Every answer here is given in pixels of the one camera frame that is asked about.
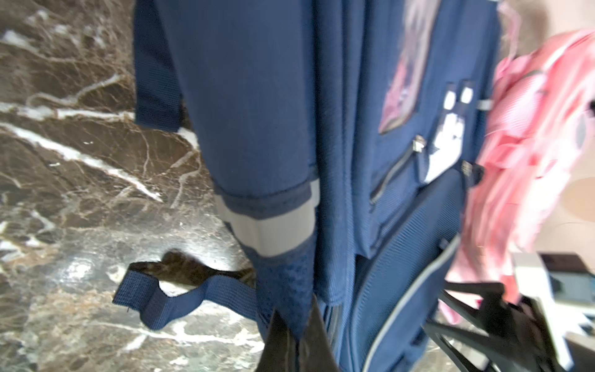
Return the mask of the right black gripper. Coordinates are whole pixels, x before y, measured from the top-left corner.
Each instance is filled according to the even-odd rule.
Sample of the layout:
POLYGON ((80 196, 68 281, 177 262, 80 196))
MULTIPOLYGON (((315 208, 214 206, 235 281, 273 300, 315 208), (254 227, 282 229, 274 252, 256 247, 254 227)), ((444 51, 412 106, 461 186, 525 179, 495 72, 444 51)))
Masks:
POLYGON ((500 282, 446 282, 439 299, 461 316, 478 310, 454 295, 483 300, 480 319, 487 336, 438 322, 426 322, 423 329, 459 371, 561 371, 536 300, 523 296, 509 303, 502 299, 504 293, 500 282))

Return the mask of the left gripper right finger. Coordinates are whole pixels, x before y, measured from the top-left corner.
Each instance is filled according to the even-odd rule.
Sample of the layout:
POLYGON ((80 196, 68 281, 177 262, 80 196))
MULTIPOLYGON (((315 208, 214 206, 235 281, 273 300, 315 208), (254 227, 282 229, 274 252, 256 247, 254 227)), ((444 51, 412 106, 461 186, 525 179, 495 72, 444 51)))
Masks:
POLYGON ((316 297, 312 298, 308 323, 299 341, 299 370, 339 372, 316 297))

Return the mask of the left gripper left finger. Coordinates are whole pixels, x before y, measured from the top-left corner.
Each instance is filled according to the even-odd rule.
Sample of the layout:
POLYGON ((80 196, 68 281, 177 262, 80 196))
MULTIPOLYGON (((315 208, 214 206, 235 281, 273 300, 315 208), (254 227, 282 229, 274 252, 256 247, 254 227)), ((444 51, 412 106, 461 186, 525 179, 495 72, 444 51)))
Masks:
POLYGON ((283 318, 274 312, 255 372, 295 372, 298 370, 297 344, 283 318))

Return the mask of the pink backpack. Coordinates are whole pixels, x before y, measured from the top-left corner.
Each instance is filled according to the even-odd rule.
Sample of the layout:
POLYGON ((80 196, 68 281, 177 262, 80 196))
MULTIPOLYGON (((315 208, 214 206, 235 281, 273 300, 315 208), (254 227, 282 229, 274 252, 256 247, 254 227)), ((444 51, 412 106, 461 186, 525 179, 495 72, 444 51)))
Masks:
POLYGON ((470 191, 453 283, 501 282, 514 302, 512 257, 531 253, 593 130, 594 32, 550 37, 496 67, 487 129, 470 191))

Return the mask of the navy blue backpack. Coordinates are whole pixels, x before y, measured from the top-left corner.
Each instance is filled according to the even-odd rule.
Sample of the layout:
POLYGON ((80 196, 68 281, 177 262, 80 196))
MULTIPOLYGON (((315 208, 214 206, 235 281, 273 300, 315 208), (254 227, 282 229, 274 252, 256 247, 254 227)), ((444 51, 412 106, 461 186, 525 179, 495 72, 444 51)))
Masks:
POLYGON ((460 246, 500 51, 497 1, 138 1, 136 122, 187 113, 219 218, 256 273, 129 266, 113 302, 161 330, 215 302, 275 311, 297 344, 316 297, 339 371, 409 371, 460 246))

